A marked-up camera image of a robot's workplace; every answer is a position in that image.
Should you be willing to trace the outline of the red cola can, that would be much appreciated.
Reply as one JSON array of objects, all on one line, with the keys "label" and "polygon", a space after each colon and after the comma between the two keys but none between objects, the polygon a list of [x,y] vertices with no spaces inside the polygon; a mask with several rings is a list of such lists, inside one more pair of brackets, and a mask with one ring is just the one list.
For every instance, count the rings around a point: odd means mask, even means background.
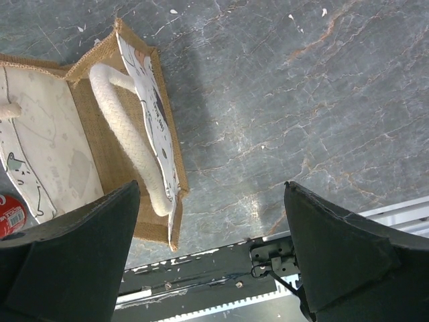
[{"label": "red cola can", "polygon": [[26,222],[25,207],[11,195],[1,195],[0,216],[1,238],[18,232]]}]

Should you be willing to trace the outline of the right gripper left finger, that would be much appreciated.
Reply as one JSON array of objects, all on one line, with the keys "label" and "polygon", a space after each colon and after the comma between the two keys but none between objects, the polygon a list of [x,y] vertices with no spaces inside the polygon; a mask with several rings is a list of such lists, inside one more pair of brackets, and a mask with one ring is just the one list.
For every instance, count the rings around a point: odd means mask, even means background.
[{"label": "right gripper left finger", "polygon": [[1,240],[2,321],[110,321],[140,189],[131,181]]}]

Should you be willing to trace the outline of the aluminium frame rail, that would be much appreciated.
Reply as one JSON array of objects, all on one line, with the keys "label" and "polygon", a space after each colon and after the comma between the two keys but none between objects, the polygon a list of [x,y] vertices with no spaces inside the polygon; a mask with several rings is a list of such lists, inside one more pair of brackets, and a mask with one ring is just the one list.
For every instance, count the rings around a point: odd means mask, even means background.
[{"label": "aluminium frame rail", "polygon": [[360,212],[359,215],[396,230],[428,238],[428,196]]}]

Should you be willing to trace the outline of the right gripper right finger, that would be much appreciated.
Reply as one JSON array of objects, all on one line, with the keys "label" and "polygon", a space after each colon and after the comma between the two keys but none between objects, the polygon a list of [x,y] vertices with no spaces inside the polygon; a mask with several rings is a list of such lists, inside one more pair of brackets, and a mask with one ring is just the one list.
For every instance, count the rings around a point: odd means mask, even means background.
[{"label": "right gripper right finger", "polygon": [[339,207],[296,182],[284,203],[318,321],[427,321],[428,240]]}]

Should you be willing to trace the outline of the brown canvas tote bag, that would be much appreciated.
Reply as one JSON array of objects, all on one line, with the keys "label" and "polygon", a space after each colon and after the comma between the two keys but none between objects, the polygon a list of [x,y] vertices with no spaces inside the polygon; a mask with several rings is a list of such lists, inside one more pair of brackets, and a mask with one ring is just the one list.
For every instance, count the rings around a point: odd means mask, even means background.
[{"label": "brown canvas tote bag", "polygon": [[2,54],[1,168],[32,225],[136,180],[134,236],[177,250],[188,182],[156,48],[117,19],[71,65]]}]

